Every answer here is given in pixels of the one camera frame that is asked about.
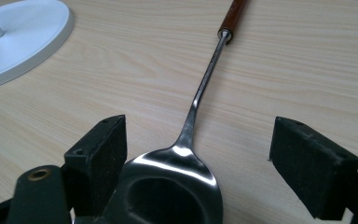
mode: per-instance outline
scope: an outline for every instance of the wooden handle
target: wooden handle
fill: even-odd
[[[230,38],[227,41],[229,43],[234,37],[235,26],[237,25],[238,20],[240,19],[241,13],[245,6],[248,4],[249,0],[234,0],[229,8],[225,19],[220,26],[218,35],[222,30],[228,30],[230,32]]]

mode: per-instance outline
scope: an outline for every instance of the wooden table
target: wooden table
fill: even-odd
[[[63,153],[107,117],[126,115],[129,159],[170,146],[231,1],[65,3],[76,19],[69,39],[0,86],[0,202],[25,171],[62,165]],[[195,139],[220,184],[225,223],[324,223],[268,162],[276,116],[358,156],[358,1],[248,6],[204,96]],[[350,220],[348,211],[342,223]]]

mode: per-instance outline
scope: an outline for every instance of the screw hole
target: screw hole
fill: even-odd
[[[79,155],[79,156],[80,156],[80,155],[83,155],[84,150],[80,148],[80,149],[75,150],[74,153],[75,153],[76,155]]]
[[[38,180],[46,178],[49,175],[50,175],[49,169],[40,169],[40,170],[36,170],[36,171],[33,171],[32,173],[30,173],[28,175],[28,180],[38,181]]]

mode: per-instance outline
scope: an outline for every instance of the tabletop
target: tabletop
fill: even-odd
[[[126,115],[129,160],[169,147],[231,1],[64,3],[75,16],[67,41],[0,86],[0,202],[19,175],[62,165],[65,151],[114,115]],[[252,0],[246,8],[194,140],[222,190],[224,223],[329,223],[311,217],[268,161],[277,116],[358,156],[358,0]],[[346,211],[342,223],[350,220]]]

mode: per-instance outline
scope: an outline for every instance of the white disc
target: white disc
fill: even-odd
[[[0,7],[0,85],[33,69],[71,34],[71,10],[57,0],[30,0]]]

